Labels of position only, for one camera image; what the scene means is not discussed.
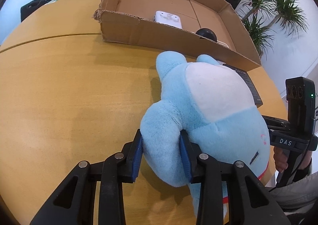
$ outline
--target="plush toy's white belly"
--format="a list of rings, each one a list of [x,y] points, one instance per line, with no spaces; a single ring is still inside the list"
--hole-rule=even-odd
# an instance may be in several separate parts
[[[210,122],[255,106],[246,83],[228,67],[193,62],[185,75],[195,104]]]

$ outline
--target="plant stem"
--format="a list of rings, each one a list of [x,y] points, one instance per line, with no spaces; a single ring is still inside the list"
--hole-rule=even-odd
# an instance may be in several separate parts
[[[280,18],[280,14],[277,14],[273,20],[267,25],[264,27],[264,29],[270,29],[272,25],[274,25],[274,23],[276,23],[276,21]]]
[[[257,10],[258,10],[258,5],[252,8],[248,13],[246,13],[246,15],[242,18],[242,21],[245,21],[246,19],[248,19],[248,17]]]

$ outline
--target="white phone case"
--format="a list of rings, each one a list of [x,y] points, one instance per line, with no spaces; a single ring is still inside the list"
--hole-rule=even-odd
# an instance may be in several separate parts
[[[166,24],[182,29],[180,17],[164,11],[157,11],[154,18],[155,22]]]

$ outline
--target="cardboard box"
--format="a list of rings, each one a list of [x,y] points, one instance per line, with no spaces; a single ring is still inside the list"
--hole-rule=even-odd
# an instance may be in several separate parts
[[[183,29],[154,22],[159,10],[178,15]],[[177,51],[193,57],[208,54],[244,71],[261,64],[249,33],[225,0],[102,0],[94,18],[101,23],[106,42]],[[204,27],[229,48],[195,34]]]

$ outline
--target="light blue plush toy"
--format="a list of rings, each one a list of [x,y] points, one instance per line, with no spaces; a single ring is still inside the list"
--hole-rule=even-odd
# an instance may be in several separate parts
[[[156,175],[175,187],[188,183],[179,149],[184,129],[203,152],[231,164],[241,160],[260,178],[268,166],[269,134],[243,79],[208,55],[187,62],[182,54],[167,51],[158,55],[156,68],[161,100],[140,124],[144,156]],[[189,187],[197,213],[200,184]]]

